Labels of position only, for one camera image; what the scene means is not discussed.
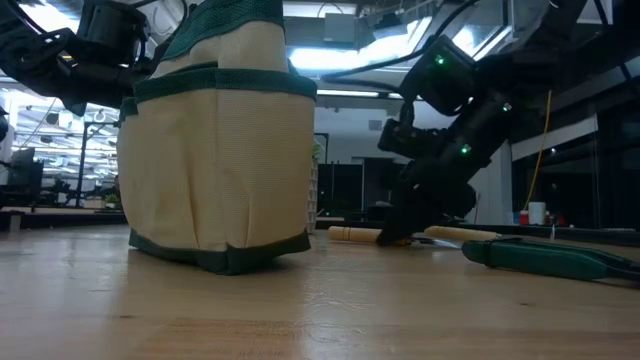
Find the ceiling light bar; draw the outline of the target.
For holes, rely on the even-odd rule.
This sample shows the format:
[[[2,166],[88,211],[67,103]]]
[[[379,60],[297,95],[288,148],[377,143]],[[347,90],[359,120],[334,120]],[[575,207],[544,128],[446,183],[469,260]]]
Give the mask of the ceiling light bar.
[[[358,98],[376,98],[376,99],[395,99],[402,100],[402,96],[398,93],[375,92],[375,91],[350,91],[350,90],[327,90],[321,89],[317,91],[318,96],[334,96],[334,97],[358,97]]]

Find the green handled pruning shears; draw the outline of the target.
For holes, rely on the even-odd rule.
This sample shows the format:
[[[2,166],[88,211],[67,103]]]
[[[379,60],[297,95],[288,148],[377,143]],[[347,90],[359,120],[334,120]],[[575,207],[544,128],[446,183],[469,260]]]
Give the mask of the green handled pruning shears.
[[[506,238],[466,241],[461,251],[468,260],[488,268],[572,280],[640,283],[640,262],[602,250]]]

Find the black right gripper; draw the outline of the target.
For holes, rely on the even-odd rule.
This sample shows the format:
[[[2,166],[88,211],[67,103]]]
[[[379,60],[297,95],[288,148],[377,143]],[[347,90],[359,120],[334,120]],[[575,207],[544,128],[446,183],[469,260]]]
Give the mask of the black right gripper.
[[[436,222],[435,208],[422,196],[434,199],[442,214],[464,218],[476,206],[475,192],[464,192],[464,187],[505,141],[512,114],[507,97],[474,98],[439,136],[436,150],[414,160],[406,184],[392,191],[377,244],[394,245]]]

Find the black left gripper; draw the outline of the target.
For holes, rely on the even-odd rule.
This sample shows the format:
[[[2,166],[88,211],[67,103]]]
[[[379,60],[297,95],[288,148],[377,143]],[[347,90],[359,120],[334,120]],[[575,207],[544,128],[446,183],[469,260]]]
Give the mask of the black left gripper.
[[[167,48],[169,47],[169,43],[159,44],[154,51],[154,56],[149,63],[149,74],[152,75],[156,69],[158,68],[160,62],[162,61],[163,56],[165,55]]]

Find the black background rack frame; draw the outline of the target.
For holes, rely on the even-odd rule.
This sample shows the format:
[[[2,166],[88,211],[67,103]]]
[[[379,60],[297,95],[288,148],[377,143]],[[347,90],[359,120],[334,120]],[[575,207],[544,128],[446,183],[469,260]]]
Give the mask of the black background rack frame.
[[[96,121],[90,121],[90,122],[85,122],[84,123],[83,132],[82,132],[80,163],[79,163],[79,169],[78,169],[77,184],[76,184],[76,189],[75,189],[75,194],[76,194],[76,196],[75,196],[75,204],[74,204],[75,208],[80,208],[80,206],[81,206],[81,194],[82,194],[83,181],[84,181],[84,169],[85,169],[87,143],[88,143],[89,139],[91,138],[91,135],[89,134],[89,129],[90,129],[91,126],[96,126],[97,127],[97,131],[99,131],[99,130],[102,130],[105,126],[116,127],[117,124],[118,124],[117,121],[115,121],[115,122],[104,122],[104,123],[100,123],[100,122],[96,122]]]

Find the beige gardening bag green trim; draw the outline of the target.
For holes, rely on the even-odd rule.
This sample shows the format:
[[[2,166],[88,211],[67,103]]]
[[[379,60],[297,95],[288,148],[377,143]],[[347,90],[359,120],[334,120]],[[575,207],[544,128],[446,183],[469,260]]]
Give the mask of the beige gardening bag green trim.
[[[120,109],[129,243],[225,275],[307,251],[317,86],[282,0],[204,0]]]

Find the black cabinet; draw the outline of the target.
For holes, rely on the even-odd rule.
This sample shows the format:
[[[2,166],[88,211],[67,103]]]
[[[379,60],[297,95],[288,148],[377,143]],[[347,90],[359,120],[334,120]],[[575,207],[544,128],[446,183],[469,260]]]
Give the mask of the black cabinet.
[[[346,217],[362,210],[362,171],[359,164],[320,164],[318,211],[324,217]]]

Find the grey ceiling box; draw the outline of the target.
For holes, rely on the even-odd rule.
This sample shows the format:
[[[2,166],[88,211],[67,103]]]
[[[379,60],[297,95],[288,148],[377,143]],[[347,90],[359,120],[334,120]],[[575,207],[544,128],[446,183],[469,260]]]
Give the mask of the grey ceiling box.
[[[356,18],[351,14],[326,13],[324,17],[326,42],[352,43],[355,40]]]

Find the black monitor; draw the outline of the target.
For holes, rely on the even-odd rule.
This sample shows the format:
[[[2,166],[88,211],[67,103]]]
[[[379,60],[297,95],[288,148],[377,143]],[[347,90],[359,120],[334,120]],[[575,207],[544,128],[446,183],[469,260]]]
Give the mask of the black monitor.
[[[34,159],[35,149],[26,148],[13,153],[9,162],[0,161],[8,171],[7,183],[0,185],[0,208],[35,205],[42,188],[44,163]]]

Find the black metal table frame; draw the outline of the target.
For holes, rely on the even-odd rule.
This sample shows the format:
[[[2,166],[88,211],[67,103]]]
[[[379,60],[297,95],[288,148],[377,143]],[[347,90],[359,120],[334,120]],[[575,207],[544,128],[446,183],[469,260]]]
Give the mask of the black metal table frame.
[[[9,230],[11,219],[13,216],[21,217],[21,229],[123,225],[127,223],[127,220],[123,213],[47,214],[9,211],[0,212],[0,231]],[[552,228],[548,226],[449,224],[449,227],[457,227],[469,230],[482,230],[495,232],[501,235],[521,237],[549,238],[552,233]],[[640,248],[640,232],[633,231],[611,231],[556,227],[555,239],[581,243]]]

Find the wooden handled garden tool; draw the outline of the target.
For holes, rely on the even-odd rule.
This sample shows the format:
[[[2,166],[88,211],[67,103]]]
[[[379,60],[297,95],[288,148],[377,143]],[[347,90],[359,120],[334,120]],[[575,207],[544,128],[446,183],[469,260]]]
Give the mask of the wooden handled garden tool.
[[[329,240],[333,242],[374,244],[379,246],[408,246],[412,243],[411,239],[402,239],[382,244],[379,242],[381,230],[371,228],[331,226],[328,229],[328,234]]]
[[[463,242],[494,240],[500,238],[501,234],[484,230],[431,226],[424,230],[424,236],[425,238],[421,240],[422,243],[459,248]]]

